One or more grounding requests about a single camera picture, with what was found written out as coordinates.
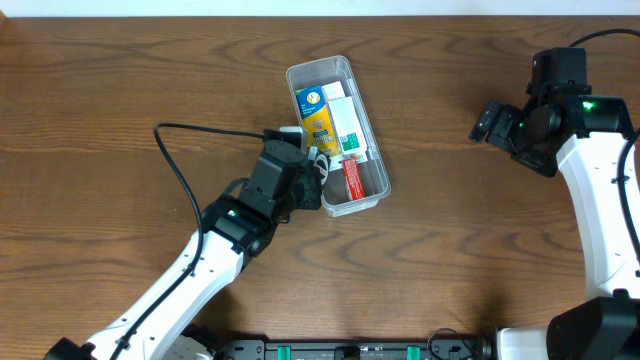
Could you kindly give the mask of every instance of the clear storage box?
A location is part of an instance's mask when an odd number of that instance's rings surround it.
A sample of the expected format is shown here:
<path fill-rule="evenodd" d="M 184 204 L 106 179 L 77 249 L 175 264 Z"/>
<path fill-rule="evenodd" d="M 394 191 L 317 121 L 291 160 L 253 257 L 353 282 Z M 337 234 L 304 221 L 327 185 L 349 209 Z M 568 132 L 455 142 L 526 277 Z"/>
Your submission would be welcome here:
<path fill-rule="evenodd" d="M 293 107 L 296 109 L 298 121 L 302 126 L 302 117 L 296 99 L 296 90 L 305 89 L 315 85 L 326 85 L 340 81 L 345 96 L 351 96 L 356 109 L 362 132 L 367 141 L 366 154 L 368 161 L 358 164 L 362 185 L 366 197 L 349 201 L 347 185 L 342 168 L 331 171 L 327 182 L 323 186 L 322 205 L 329 216 L 342 216 L 356 211 L 376 206 L 378 201 L 389 196 L 391 185 L 387 170 L 382 162 L 378 145 L 376 144 L 373 130 L 369 124 L 367 112 L 362 103 L 356 80 L 351 72 L 349 61 L 344 56 L 332 56 L 308 63 L 295 65 L 287 70 L 287 82 L 293 99 Z"/>

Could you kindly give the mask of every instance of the green label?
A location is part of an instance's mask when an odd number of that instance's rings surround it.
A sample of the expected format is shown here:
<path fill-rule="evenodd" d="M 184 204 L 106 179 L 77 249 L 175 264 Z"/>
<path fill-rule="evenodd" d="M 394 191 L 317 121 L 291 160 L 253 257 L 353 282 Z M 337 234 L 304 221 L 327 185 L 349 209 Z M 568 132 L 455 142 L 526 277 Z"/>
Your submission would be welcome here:
<path fill-rule="evenodd" d="M 358 142 L 358 136 L 356 133 L 351 133 L 347 136 L 341 136 L 340 142 L 342 143 L 342 150 L 352 150 L 360 147 L 360 142 Z"/>

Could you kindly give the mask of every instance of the green tape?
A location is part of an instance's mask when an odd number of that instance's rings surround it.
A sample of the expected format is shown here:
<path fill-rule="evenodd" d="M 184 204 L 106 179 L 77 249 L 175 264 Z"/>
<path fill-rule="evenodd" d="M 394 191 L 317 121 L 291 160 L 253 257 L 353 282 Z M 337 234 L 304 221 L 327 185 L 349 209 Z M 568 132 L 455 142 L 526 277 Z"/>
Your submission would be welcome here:
<path fill-rule="evenodd" d="M 291 348 L 288 346 L 278 347 L 278 360 L 291 360 Z"/>
<path fill-rule="evenodd" d="M 417 346 L 408 346 L 407 360 L 420 360 L 420 348 Z"/>

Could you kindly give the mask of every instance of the white package with green label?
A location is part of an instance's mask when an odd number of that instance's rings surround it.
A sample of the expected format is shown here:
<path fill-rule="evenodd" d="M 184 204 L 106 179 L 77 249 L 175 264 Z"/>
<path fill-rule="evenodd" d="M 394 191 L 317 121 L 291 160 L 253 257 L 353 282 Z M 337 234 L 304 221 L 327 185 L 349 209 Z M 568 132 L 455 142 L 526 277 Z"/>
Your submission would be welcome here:
<path fill-rule="evenodd" d="M 329 112 L 344 155 L 363 153 L 367 142 L 351 96 L 329 101 Z"/>

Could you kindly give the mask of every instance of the blue and yellow package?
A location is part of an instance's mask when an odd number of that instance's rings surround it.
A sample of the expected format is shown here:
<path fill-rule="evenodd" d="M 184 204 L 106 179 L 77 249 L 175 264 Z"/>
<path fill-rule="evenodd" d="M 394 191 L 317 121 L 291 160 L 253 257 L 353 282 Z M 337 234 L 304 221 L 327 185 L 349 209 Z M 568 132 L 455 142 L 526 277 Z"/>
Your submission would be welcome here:
<path fill-rule="evenodd" d="M 309 146 L 316 146 L 328 156 L 340 155 L 336 132 L 331 124 L 329 110 L 321 86 L 297 91 L 302 125 L 309 132 Z"/>

